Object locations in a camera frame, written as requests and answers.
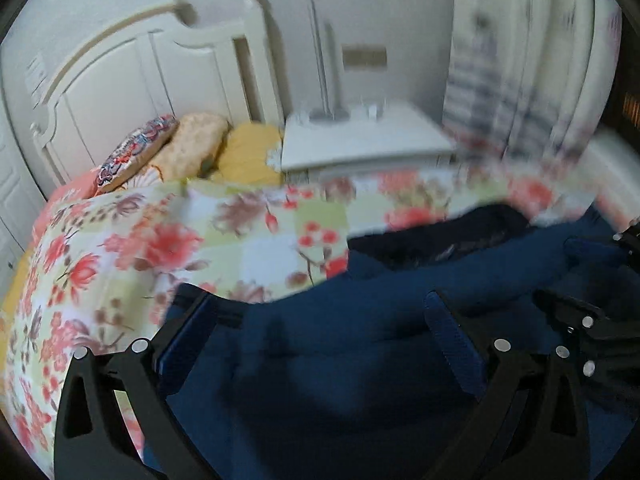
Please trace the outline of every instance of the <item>curtain fold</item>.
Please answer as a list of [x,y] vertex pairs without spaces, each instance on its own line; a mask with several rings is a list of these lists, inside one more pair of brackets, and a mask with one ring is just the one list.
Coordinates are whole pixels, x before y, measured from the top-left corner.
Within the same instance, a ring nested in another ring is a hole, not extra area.
[[454,0],[443,126],[470,153],[575,160],[615,74],[614,0]]

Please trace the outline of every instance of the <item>yellow bedding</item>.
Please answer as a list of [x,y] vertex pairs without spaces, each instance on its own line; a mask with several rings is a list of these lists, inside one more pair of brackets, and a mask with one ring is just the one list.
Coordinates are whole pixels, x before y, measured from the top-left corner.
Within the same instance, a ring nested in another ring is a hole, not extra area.
[[[10,330],[14,323],[14,316],[18,308],[20,296],[22,295],[24,283],[27,281],[29,260],[31,259],[32,253],[33,250],[29,248],[20,258],[14,281],[2,301],[2,308],[0,309],[0,378],[4,378],[4,363],[6,361]],[[4,380],[0,380],[0,410],[6,413],[4,400]]]

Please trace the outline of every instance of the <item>black fabric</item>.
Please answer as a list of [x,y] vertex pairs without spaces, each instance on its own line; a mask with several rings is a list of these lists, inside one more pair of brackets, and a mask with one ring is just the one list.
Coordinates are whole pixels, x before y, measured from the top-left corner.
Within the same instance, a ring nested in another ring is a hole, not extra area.
[[513,207],[491,204],[446,222],[347,240],[351,251],[401,270],[457,260],[479,249],[523,235],[529,221]]

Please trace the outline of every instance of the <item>nightstand top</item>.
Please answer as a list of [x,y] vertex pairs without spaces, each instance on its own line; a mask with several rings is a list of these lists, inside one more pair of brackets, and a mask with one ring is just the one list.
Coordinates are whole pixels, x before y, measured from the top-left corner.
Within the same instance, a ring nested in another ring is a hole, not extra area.
[[388,104],[378,120],[369,118],[364,106],[350,111],[349,121],[329,124],[309,123],[300,114],[291,114],[285,127],[282,170],[455,152],[455,143],[411,104]]

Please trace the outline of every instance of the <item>wall outlet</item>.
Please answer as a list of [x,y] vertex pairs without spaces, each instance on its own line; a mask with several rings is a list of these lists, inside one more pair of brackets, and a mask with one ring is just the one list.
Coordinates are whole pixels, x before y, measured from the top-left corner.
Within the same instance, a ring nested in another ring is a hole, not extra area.
[[342,65],[345,70],[385,69],[386,46],[343,45]]

